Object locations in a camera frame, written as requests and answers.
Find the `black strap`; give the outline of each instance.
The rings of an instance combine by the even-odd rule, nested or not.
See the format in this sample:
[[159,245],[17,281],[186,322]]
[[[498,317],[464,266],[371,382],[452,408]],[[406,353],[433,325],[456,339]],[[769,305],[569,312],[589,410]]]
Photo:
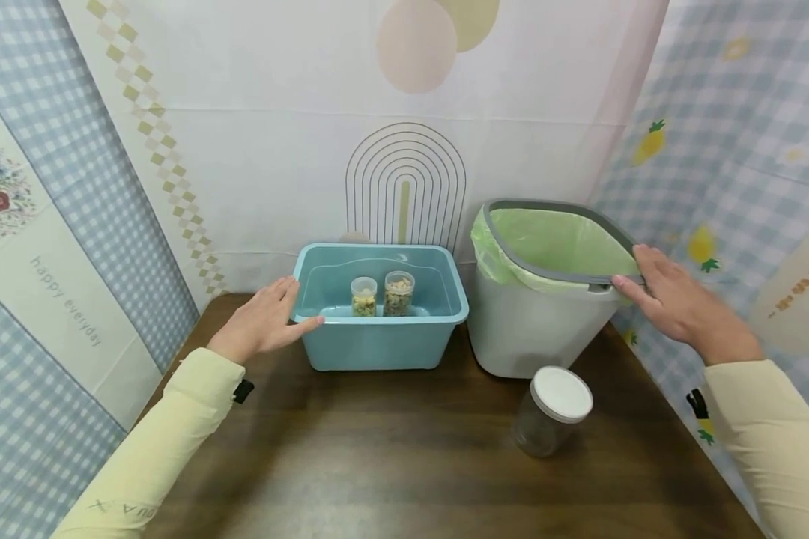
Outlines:
[[246,401],[246,397],[248,397],[248,394],[251,393],[253,389],[255,389],[255,384],[252,384],[252,382],[246,379],[240,381],[240,385],[234,390],[234,402],[236,404],[243,404]]

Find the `yellow sleeve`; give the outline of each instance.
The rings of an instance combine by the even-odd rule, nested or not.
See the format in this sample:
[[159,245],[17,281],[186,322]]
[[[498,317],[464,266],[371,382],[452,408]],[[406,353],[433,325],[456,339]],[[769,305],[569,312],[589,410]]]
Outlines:
[[231,409],[246,369],[199,348],[69,510],[53,538],[134,539]]
[[773,362],[704,371],[717,440],[776,538],[809,538],[809,407]]

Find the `wall backdrop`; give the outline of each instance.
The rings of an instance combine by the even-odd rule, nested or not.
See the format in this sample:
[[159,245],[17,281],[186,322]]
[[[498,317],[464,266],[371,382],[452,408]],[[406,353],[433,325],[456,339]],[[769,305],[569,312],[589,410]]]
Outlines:
[[586,199],[666,2],[61,4],[202,308],[316,240],[473,263],[485,199]]
[[0,0],[0,538],[43,538],[198,311],[54,2]]
[[[666,4],[0,0],[0,538],[51,532],[212,297],[343,234],[471,268],[489,198],[590,199],[809,402],[809,0]],[[694,354],[615,323],[754,514]]]
[[[809,403],[809,0],[672,0],[593,203],[742,313]],[[698,356],[631,308],[615,324],[754,514]]]

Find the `plastic storage box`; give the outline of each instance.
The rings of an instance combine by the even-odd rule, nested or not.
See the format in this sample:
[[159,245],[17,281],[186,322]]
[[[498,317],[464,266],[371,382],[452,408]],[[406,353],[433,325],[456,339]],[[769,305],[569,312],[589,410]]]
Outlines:
[[[410,316],[381,316],[378,290],[377,317],[353,317],[350,283],[363,276],[383,283],[397,270],[416,282]],[[319,371],[435,368],[469,311],[453,257],[439,246],[313,243],[300,251],[294,276],[300,291],[291,319],[326,317],[303,336],[309,362]]]

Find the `glass jar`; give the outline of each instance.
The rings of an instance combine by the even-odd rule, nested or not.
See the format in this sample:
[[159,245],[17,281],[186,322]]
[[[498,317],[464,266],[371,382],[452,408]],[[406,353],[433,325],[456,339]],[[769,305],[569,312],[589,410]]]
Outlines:
[[374,317],[378,313],[378,282],[371,277],[357,277],[351,282],[351,313],[355,317]]
[[512,424],[516,445],[535,458],[554,453],[593,408],[584,380],[565,368],[543,367],[530,381]]
[[384,279],[384,316],[406,317],[410,314],[415,281],[408,272],[389,272]]

